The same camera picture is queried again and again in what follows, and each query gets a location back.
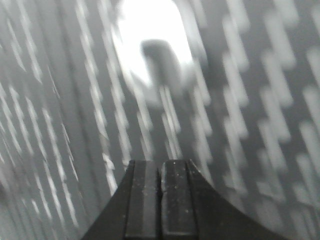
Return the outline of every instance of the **white streak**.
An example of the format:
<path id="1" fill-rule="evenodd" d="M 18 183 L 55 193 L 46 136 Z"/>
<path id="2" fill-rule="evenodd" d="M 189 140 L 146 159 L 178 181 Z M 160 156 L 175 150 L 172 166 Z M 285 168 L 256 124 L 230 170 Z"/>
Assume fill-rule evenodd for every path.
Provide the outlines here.
<path id="1" fill-rule="evenodd" d="M 250 21 L 243 0 L 227 0 L 226 3 L 239 32 L 243 33 L 249 30 Z"/>
<path id="2" fill-rule="evenodd" d="M 310 115 L 320 135 L 320 92 L 319 89 L 311 85 L 302 91 L 305 103 L 309 108 Z"/>
<path id="3" fill-rule="evenodd" d="M 205 77 L 203 75 L 201 66 L 199 61 L 195 61 L 195 76 L 196 76 L 196 81 L 197 81 L 197 85 L 199 87 L 200 93 L 201 93 L 201 97 L 202 97 L 202 101 L 203 101 L 203 105 L 207 106 L 211 103 L 211 97 L 210 97 L 210 93 L 206 84 L 206 80 Z"/>
<path id="4" fill-rule="evenodd" d="M 306 154 L 299 154 L 296 157 L 296 161 L 308 190 L 312 205 L 317 209 L 320 209 L 320 178 L 316 175 L 314 166 L 312 166 L 311 161 Z"/>
<path id="5" fill-rule="evenodd" d="M 226 78 L 228 80 L 230 90 L 241 107 L 245 107 L 249 103 L 249 98 L 245 89 L 244 82 L 239 73 L 237 65 L 233 61 L 229 52 L 224 52 L 222 61 Z"/>
<path id="6" fill-rule="evenodd" d="M 50 117 L 49 112 L 48 112 L 47 109 L 43 108 L 42 109 L 42 113 L 43 113 L 44 120 L 45 120 L 45 123 L 46 123 L 46 126 L 47 126 L 47 132 L 48 132 L 48 135 L 49 135 L 49 138 L 50 138 L 53 154 L 54 154 L 54 157 L 55 157 L 56 166 L 57 166 L 59 177 L 60 177 L 60 180 L 61 180 L 61 183 L 62 183 L 62 188 L 63 188 L 64 196 L 65 196 L 65 199 L 66 199 L 66 203 L 67 203 L 67 206 L 68 206 L 68 209 L 69 209 L 69 213 L 70 213 L 73 225 L 76 228 L 78 228 L 79 224 L 78 224 L 78 220 L 77 220 L 77 217 L 76 217 L 76 211 L 75 211 L 75 207 L 74 207 L 74 204 L 72 202 L 72 199 L 71 199 L 71 194 L 70 194 L 68 185 L 66 184 L 68 179 L 67 179 L 67 176 L 66 176 L 63 164 L 62 164 L 62 157 L 61 157 L 61 154 L 60 154 L 60 151 L 59 151 L 59 147 L 58 147 L 58 144 L 57 144 L 57 136 L 56 136 L 54 127 L 52 125 L 52 120 L 51 120 L 51 117 Z"/>
<path id="7" fill-rule="evenodd" d="M 257 187 L 261 194 L 269 196 L 278 202 L 284 202 L 286 197 L 281 187 L 280 179 L 270 162 L 269 156 L 264 149 L 257 152 L 261 168 L 263 169 L 266 181 L 258 181 Z"/>
<path id="8" fill-rule="evenodd" d="M 320 139 L 312 123 L 303 121 L 299 125 L 306 149 L 311 157 L 314 169 L 320 177 Z"/>
<path id="9" fill-rule="evenodd" d="M 31 28 L 31 21 L 30 18 L 28 16 L 28 13 L 26 11 L 26 8 L 24 6 L 24 0 L 18 0 L 17 4 L 19 7 L 19 10 L 21 12 L 20 15 L 20 21 L 21 21 L 21 25 L 25 34 L 25 45 L 26 48 L 28 49 L 28 53 L 30 56 L 30 60 L 31 60 L 31 69 L 33 71 L 33 75 L 35 77 L 35 79 L 37 79 L 40 83 L 42 83 L 41 77 L 42 77 L 42 71 L 40 68 L 40 65 L 38 63 L 37 60 L 37 46 L 34 42 L 34 39 L 32 37 L 30 28 Z"/>
<path id="10" fill-rule="evenodd" d="M 260 120 L 258 122 L 258 127 L 272 168 L 279 172 L 286 172 L 288 170 L 288 166 L 269 121 Z"/>
<path id="11" fill-rule="evenodd" d="M 235 189 L 241 195 L 248 194 L 241 172 L 239 171 L 239 168 L 235 163 L 235 159 L 228 147 L 225 148 L 225 156 L 229 166 L 229 173 L 223 176 L 225 185 L 229 188 Z"/>
<path id="12" fill-rule="evenodd" d="M 22 54 L 22 49 L 21 49 L 21 46 L 18 42 L 18 39 L 17 39 L 17 36 L 15 34 L 15 31 L 11 25 L 11 22 L 9 20 L 7 20 L 7 26 L 9 28 L 9 31 L 11 33 L 11 37 L 12 37 L 12 40 L 11 40 L 11 47 L 12 47 L 12 51 L 13 51 L 13 54 L 15 56 L 15 59 L 18 63 L 18 65 L 20 66 L 20 68 L 22 68 L 24 71 L 26 71 L 26 68 L 24 66 L 24 63 L 22 62 L 22 59 L 21 59 L 21 54 Z"/>
<path id="13" fill-rule="evenodd" d="M 262 88 L 260 94 L 264 109 L 278 140 L 282 143 L 288 142 L 291 139 L 291 135 L 277 97 L 269 87 Z"/>
<path id="14" fill-rule="evenodd" d="M 248 165 L 247 159 L 239 140 L 239 136 L 236 134 L 234 129 L 234 125 L 229 118 L 225 118 L 223 123 L 235 165 L 237 168 L 246 167 Z"/>
<path id="15" fill-rule="evenodd" d="M 239 32 L 237 31 L 237 28 L 230 16 L 225 16 L 222 19 L 222 26 L 231 56 L 234 57 L 238 69 L 241 72 L 245 72 L 250 66 L 249 60 Z"/>
<path id="16" fill-rule="evenodd" d="M 223 93 L 230 121 L 233 124 L 236 134 L 239 138 L 247 138 L 249 133 L 237 100 L 234 98 L 228 87 L 223 89 Z"/>
<path id="17" fill-rule="evenodd" d="M 194 105 L 195 111 L 196 111 L 199 119 L 201 120 L 201 125 L 199 127 L 203 129 L 203 131 L 205 132 L 205 135 L 207 137 L 211 136 L 212 135 L 211 124 L 208 119 L 208 115 L 207 115 L 207 111 L 206 111 L 204 102 L 202 101 L 200 89 L 196 86 L 193 89 L 193 97 L 194 97 L 194 104 L 193 105 Z"/>
<path id="18" fill-rule="evenodd" d="M 273 0 L 284 25 L 294 28 L 299 23 L 299 15 L 295 2 L 293 0 Z"/>
<path id="19" fill-rule="evenodd" d="M 312 8 L 311 15 L 314 21 L 314 25 L 320 37 L 320 4 L 319 3 Z"/>
<path id="20" fill-rule="evenodd" d="M 314 79 L 320 88 L 320 47 L 312 46 L 306 51 L 306 58 L 311 67 Z"/>
<path id="21" fill-rule="evenodd" d="M 268 12 L 264 16 L 264 24 L 274 52 L 280 60 L 282 67 L 286 70 L 293 69 L 297 64 L 297 61 L 284 25 L 278 14 L 274 11 Z"/>
<path id="22" fill-rule="evenodd" d="M 302 214 L 297 210 L 293 210 L 290 215 L 294 224 L 294 228 L 297 230 L 298 237 L 303 240 L 311 240 Z"/>
<path id="23" fill-rule="evenodd" d="M 293 104 L 293 98 L 280 64 L 275 55 L 266 50 L 261 54 L 262 64 L 269 78 L 271 87 L 283 107 L 289 107 Z"/>
<path id="24" fill-rule="evenodd" d="M 22 111 L 21 107 L 20 107 L 20 104 L 19 104 L 19 101 L 18 101 L 18 98 L 19 98 L 19 94 L 16 92 L 16 90 L 12 87 L 12 86 L 9 86 L 9 91 L 10 91 L 10 94 L 12 96 L 12 99 L 13 99 L 13 104 L 14 104 L 14 109 L 15 109 L 15 113 L 16 113 L 16 116 L 18 118 L 18 121 L 19 121 L 19 125 L 20 125 L 20 129 L 21 129 L 21 132 L 22 132 L 22 136 L 23 136 L 23 139 L 25 141 L 25 144 L 26 144 L 26 147 L 28 149 L 28 152 L 30 153 L 31 156 L 34 155 L 34 151 L 31 147 L 31 144 L 30 144 L 30 141 L 29 141 L 29 132 L 27 130 L 27 127 L 25 125 L 25 122 L 24 122 L 24 112 Z"/>

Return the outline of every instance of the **black rubber piece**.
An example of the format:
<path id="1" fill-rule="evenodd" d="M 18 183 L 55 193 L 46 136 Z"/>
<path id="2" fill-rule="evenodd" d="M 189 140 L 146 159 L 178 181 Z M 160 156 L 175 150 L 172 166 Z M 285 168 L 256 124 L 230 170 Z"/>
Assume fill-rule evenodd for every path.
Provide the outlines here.
<path id="1" fill-rule="evenodd" d="M 183 160 L 163 164 L 161 220 L 163 240 L 196 240 L 197 226 Z"/>
<path id="2" fill-rule="evenodd" d="M 223 199 L 191 160 L 186 166 L 199 240 L 285 240 Z"/>
<path id="3" fill-rule="evenodd" d="M 82 240 L 123 240 L 135 161 L 130 161 L 113 197 Z"/>
<path id="4" fill-rule="evenodd" d="M 158 240 L 160 176 L 153 161 L 135 161 L 126 222 L 126 240 Z"/>

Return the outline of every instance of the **curved black edge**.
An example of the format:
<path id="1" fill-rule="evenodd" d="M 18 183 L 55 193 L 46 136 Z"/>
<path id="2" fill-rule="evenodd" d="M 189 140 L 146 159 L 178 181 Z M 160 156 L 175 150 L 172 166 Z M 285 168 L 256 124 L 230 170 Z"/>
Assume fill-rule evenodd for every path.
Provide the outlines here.
<path id="1" fill-rule="evenodd" d="M 123 240 L 135 161 L 130 161 L 116 192 L 82 240 Z"/>
<path id="2" fill-rule="evenodd" d="M 259 225 L 222 198 L 186 161 L 199 240 L 286 240 Z"/>

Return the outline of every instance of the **blurred object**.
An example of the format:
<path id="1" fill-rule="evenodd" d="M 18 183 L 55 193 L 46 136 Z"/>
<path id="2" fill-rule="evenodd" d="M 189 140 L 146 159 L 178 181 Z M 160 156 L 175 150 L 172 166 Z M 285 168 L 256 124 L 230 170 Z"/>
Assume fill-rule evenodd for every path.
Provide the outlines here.
<path id="1" fill-rule="evenodd" d="M 207 57 L 187 1 L 121 0 L 115 14 L 112 39 L 133 94 L 159 106 L 160 86 L 181 97 L 195 84 L 195 60 L 205 67 Z"/>
<path id="2" fill-rule="evenodd" d="M 195 79 L 152 76 L 155 105 L 134 92 L 138 74 L 124 78 L 118 4 L 0 1 L 0 238 L 79 240 L 131 159 L 193 159 L 248 217 L 289 239 L 320 239 L 319 1 L 163 2 L 179 13 Z M 148 43 L 155 59 L 143 69 L 178 76 L 170 45 Z"/>

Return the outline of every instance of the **gray surface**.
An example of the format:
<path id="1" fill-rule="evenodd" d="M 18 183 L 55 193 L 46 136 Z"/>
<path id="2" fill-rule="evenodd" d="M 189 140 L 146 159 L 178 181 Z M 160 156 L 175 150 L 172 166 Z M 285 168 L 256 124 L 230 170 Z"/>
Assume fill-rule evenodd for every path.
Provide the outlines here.
<path id="1" fill-rule="evenodd" d="M 107 1 L 1 1 L 1 239 L 78 240 L 129 159 L 168 158 L 269 229 L 320 238 L 320 3 L 202 4 L 205 81 L 155 110 L 117 77 Z"/>

